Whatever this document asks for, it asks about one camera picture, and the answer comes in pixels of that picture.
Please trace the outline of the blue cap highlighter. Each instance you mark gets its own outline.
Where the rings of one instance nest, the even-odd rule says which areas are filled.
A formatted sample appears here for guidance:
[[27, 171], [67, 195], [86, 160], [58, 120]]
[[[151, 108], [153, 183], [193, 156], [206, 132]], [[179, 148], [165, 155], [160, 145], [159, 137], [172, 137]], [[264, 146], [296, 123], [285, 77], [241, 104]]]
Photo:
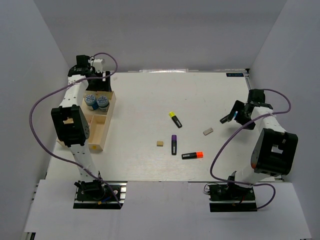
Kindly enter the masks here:
[[225, 124], [227, 122], [232, 121], [236, 117], [237, 113], [238, 113], [237, 111], [231, 111], [228, 115], [224, 116], [219, 120], [220, 123]]

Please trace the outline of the blue slime jar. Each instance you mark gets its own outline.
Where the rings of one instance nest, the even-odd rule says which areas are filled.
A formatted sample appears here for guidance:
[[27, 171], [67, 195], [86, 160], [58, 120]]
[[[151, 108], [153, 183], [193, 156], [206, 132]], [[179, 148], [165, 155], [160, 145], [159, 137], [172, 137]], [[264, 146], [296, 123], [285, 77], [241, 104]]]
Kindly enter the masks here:
[[107, 112], [110, 106], [110, 102], [107, 96], [100, 95], [96, 99], [97, 105], [102, 112]]
[[94, 94], [88, 94], [84, 97], [84, 102], [88, 109], [91, 111], [97, 110], [99, 108], [97, 103], [97, 98]]

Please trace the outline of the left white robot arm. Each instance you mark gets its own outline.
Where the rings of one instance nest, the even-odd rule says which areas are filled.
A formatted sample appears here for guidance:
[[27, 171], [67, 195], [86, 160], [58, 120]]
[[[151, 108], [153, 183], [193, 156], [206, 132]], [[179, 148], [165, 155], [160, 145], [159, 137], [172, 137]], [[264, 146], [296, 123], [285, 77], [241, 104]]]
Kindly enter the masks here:
[[60, 105], [51, 110], [57, 138], [71, 151], [80, 180], [92, 182], [100, 176], [90, 154], [90, 127], [81, 109], [86, 91], [111, 92], [109, 71], [103, 60], [77, 55], [76, 65], [68, 72], [68, 87]]

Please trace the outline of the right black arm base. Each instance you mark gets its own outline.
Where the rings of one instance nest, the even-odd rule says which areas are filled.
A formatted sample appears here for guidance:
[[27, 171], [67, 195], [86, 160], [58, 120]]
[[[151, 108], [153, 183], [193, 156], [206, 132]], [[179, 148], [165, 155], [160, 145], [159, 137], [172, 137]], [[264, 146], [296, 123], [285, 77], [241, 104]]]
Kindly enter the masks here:
[[210, 182], [204, 186], [203, 191], [209, 196], [211, 213], [256, 212], [258, 210], [253, 188]]

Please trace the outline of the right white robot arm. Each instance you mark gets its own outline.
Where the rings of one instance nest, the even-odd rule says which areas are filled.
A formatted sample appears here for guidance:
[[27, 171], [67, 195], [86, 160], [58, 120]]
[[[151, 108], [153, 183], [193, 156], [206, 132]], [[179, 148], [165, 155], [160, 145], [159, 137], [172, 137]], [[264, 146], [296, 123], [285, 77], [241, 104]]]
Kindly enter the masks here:
[[291, 171], [298, 136], [286, 131], [277, 121], [271, 104], [266, 102], [263, 89], [251, 89], [246, 102], [236, 100], [222, 124], [235, 120], [245, 130], [258, 129], [259, 137], [253, 148], [250, 162], [243, 169], [233, 172], [225, 188], [226, 195], [236, 200], [261, 180], [288, 175]]

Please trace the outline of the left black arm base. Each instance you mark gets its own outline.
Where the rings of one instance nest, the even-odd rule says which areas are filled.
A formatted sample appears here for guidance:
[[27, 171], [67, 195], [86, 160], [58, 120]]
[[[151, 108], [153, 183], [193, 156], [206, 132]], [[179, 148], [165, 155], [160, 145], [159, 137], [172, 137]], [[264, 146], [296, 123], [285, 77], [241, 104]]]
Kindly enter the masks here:
[[108, 184], [111, 189], [97, 180], [75, 182], [73, 209], [120, 210], [126, 198], [127, 183], [109, 182]]

